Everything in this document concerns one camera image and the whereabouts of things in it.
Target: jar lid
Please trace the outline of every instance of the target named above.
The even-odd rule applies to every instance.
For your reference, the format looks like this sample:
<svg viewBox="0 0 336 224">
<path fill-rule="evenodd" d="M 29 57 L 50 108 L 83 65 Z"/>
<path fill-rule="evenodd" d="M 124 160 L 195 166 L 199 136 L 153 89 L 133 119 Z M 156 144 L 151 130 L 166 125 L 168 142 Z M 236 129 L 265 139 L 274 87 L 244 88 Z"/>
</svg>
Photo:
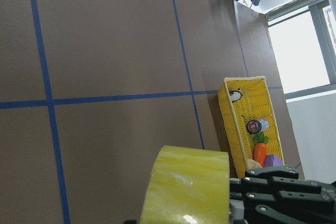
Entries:
<svg viewBox="0 0 336 224">
<path fill-rule="evenodd" d="M 259 133 L 261 131 L 261 123 L 258 120 L 251 120 L 246 125 L 250 134 Z"/>
</svg>

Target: wicker basket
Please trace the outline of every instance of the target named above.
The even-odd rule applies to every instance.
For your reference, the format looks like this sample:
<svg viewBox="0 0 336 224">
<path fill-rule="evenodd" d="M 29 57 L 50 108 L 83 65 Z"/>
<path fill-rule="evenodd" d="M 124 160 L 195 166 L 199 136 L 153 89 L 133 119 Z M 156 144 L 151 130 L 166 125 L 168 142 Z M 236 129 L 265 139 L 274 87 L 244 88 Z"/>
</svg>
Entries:
<svg viewBox="0 0 336 224">
<path fill-rule="evenodd" d="M 240 90 L 243 97 L 232 103 L 229 91 Z M 275 154 L 284 162 L 277 122 L 264 76 L 252 78 L 225 78 L 218 92 L 219 107 L 230 145 L 238 178 L 244 176 L 247 159 L 253 159 L 254 144 L 246 130 L 246 124 L 253 119 L 266 118 L 269 129 L 267 154 Z"/>
</svg>

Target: tape roll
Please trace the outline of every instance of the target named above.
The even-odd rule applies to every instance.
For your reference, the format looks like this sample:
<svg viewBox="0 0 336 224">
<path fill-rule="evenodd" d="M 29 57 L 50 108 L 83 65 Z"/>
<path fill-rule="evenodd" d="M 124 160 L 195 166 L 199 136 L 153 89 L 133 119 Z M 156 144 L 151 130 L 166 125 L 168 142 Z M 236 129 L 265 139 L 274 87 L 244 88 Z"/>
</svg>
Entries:
<svg viewBox="0 0 336 224">
<path fill-rule="evenodd" d="M 173 146 L 161 149 L 141 224 L 226 224 L 228 212 L 227 153 Z"/>
</svg>

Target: robotic hand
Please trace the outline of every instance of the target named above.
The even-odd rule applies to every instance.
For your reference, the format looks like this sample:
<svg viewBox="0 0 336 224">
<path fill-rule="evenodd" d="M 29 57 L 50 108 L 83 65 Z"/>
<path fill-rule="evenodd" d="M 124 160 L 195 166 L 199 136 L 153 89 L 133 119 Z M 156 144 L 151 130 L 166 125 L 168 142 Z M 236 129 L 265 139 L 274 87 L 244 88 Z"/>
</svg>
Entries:
<svg viewBox="0 0 336 224">
<path fill-rule="evenodd" d="M 299 180 L 291 166 L 251 169 L 230 179 L 230 223 L 336 223 L 336 182 Z"/>
</svg>

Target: blue tape line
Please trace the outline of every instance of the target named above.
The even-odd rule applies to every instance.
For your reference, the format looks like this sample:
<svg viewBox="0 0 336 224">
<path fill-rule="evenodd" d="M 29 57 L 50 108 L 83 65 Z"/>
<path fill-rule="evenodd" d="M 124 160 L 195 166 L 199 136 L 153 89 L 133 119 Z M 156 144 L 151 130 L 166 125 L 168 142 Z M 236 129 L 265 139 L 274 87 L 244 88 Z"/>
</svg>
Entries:
<svg viewBox="0 0 336 224">
<path fill-rule="evenodd" d="M 282 89 L 282 87 L 268 87 L 268 89 Z"/>
<path fill-rule="evenodd" d="M 301 166 L 301 162 L 299 164 L 297 164 L 294 168 L 297 169 Z"/>
<path fill-rule="evenodd" d="M 204 90 L 194 91 L 194 95 L 200 94 L 217 94 L 218 90 Z M 67 105 L 67 104 L 81 104 L 81 103 L 94 103 L 94 102 L 110 102 L 110 101 L 125 101 L 125 100 L 139 100 L 151 98 L 164 98 L 164 97 L 182 97 L 191 95 L 191 92 L 171 92 L 171 93 L 151 93 L 151 94 L 130 94 L 130 95 L 112 95 L 107 97 L 83 97 L 83 98 L 66 98 L 54 99 L 53 105 Z M 47 100 L 35 101 L 17 101 L 17 102 L 0 102 L 0 110 L 17 109 L 17 108 L 32 108 L 48 106 Z"/>
<path fill-rule="evenodd" d="M 110 101 L 125 101 L 125 100 L 139 100 L 148 98 L 163 98 L 163 97 L 181 97 L 191 95 L 191 92 L 173 92 L 173 93 L 154 93 L 154 94 L 130 94 L 130 95 L 114 95 L 110 97 L 87 97 L 87 98 L 69 98 L 69 99 L 55 99 L 54 105 L 66 104 L 81 104 L 93 102 L 110 102 Z"/>
<path fill-rule="evenodd" d="M 208 91 L 194 91 L 194 95 L 198 94 L 217 94 L 219 90 L 208 90 Z"/>
<path fill-rule="evenodd" d="M 0 102 L 0 110 L 47 106 L 47 100 Z"/>
<path fill-rule="evenodd" d="M 61 150 L 60 150 L 60 145 L 59 145 L 57 124 L 56 124 L 55 108 L 53 105 L 53 95 L 51 92 L 47 59 L 46 59 L 46 54 L 45 54 L 45 49 L 44 49 L 42 30 L 41 30 L 40 18 L 39 18 L 38 7 L 37 7 L 37 0 L 30 0 L 30 3 L 31 3 L 31 11 L 33 13 L 37 48 L 38 48 L 38 53 L 40 57 L 40 64 L 41 64 L 41 69 L 42 69 L 42 74 L 43 74 L 43 82 L 44 82 L 46 98 L 47 98 L 51 134 L 52 134 L 52 139 L 53 139 L 54 154 L 55 154 L 55 160 L 56 160 L 58 186 L 59 186 L 61 205 L 62 205 L 62 211 L 63 211 L 63 220 L 65 224 L 70 224 L 70 214 L 69 214 L 68 199 L 67 199 L 62 158 L 61 158 Z"/>
<path fill-rule="evenodd" d="M 177 24 L 178 36 L 180 38 L 180 43 L 181 43 L 181 50 L 182 50 L 182 54 L 183 54 L 183 60 L 184 60 L 185 70 L 186 70 L 186 73 L 187 73 L 189 88 L 190 88 L 190 91 L 191 91 L 191 98 L 192 98 L 193 104 L 194 104 L 194 111 L 195 111 L 195 116 L 196 116 L 196 121 L 197 121 L 197 127 L 198 127 L 199 137 L 201 139 L 202 149 L 205 149 L 205 145 L 204 145 L 204 141 L 203 141 L 203 135 L 202 135 L 202 130 L 201 130 L 201 124 L 200 124 L 200 121 L 199 121 L 200 119 L 198 118 L 198 112 L 197 112 L 197 107 L 196 107 L 196 102 L 195 102 L 195 97 L 194 97 L 194 91 L 193 91 L 193 86 L 192 86 L 192 83 L 191 83 L 191 78 L 190 78 L 190 73 L 189 73 L 189 67 L 188 67 L 187 57 L 185 55 L 185 50 L 184 50 L 184 44 L 183 44 L 183 39 L 182 39 L 180 21 L 178 19 L 178 14 L 177 14 L 176 3 L 175 3 L 175 0 L 172 0 L 172 2 L 173 2 L 174 14 L 175 14 L 175 19 L 176 19 L 176 24 Z"/>
<path fill-rule="evenodd" d="M 235 10 L 235 0 L 232 0 L 232 4 L 233 4 L 233 8 Z M 246 60 L 245 60 L 245 55 L 244 55 L 244 51 L 243 51 L 243 46 L 242 46 L 242 41 L 240 39 L 240 33 L 239 33 L 239 29 L 238 29 L 238 21 L 237 21 L 237 17 L 236 17 L 236 29 L 237 29 L 237 35 L 238 35 L 238 41 L 239 41 L 239 46 L 240 46 L 240 50 L 242 51 L 241 55 L 243 56 L 243 62 L 244 62 L 244 66 L 245 66 L 245 71 L 246 71 L 246 76 L 249 77 L 248 74 L 248 70 L 247 70 L 247 65 L 246 65 Z"/>
</svg>

